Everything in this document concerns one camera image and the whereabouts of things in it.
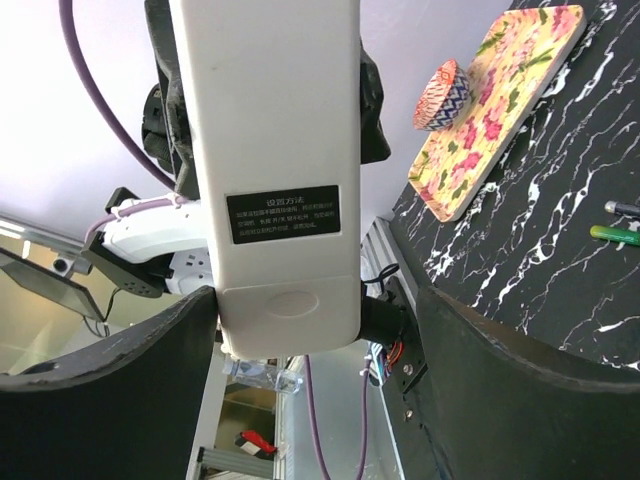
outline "marble tabletop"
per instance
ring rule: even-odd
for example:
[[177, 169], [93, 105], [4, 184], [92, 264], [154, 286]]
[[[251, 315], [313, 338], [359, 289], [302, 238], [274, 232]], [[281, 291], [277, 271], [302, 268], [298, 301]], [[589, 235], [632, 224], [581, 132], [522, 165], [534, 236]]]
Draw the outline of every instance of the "marble tabletop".
[[640, 201], [640, 2], [574, 3], [585, 35], [463, 217], [438, 222], [407, 186], [392, 230], [414, 271], [478, 312], [640, 371], [640, 248], [589, 235], [640, 227], [604, 211]]

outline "black label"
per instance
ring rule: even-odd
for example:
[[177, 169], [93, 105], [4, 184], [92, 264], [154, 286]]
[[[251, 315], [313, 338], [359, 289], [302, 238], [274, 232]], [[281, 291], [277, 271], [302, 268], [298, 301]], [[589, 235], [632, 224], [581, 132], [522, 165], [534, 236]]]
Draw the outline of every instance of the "black label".
[[233, 195], [227, 207], [236, 245], [340, 231], [337, 185]]

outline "clear water bottle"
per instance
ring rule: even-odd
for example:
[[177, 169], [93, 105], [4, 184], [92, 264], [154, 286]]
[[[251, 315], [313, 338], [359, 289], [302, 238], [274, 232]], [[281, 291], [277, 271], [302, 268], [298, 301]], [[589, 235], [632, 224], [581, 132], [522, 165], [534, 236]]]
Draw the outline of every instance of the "clear water bottle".
[[296, 393], [302, 385], [302, 376], [296, 372], [263, 362], [235, 360], [229, 355], [224, 360], [222, 371], [243, 385], [279, 393]]

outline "floral cutting board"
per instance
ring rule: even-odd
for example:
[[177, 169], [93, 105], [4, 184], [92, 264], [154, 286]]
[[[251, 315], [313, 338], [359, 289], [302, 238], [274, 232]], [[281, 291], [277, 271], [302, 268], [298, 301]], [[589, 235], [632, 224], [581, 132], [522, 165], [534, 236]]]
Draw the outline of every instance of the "floral cutting board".
[[467, 69], [471, 102], [429, 135], [409, 171], [438, 220], [464, 213], [585, 27], [577, 5], [511, 10], [494, 22]]

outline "bowl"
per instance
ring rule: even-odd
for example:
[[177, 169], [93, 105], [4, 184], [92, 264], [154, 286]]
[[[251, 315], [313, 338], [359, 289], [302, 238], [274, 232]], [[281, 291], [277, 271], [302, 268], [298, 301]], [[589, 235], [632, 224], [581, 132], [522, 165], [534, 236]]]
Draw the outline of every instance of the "bowl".
[[413, 115], [413, 126], [417, 130], [443, 130], [453, 124], [469, 98], [467, 74], [458, 62], [449, 60], [427, 83]]

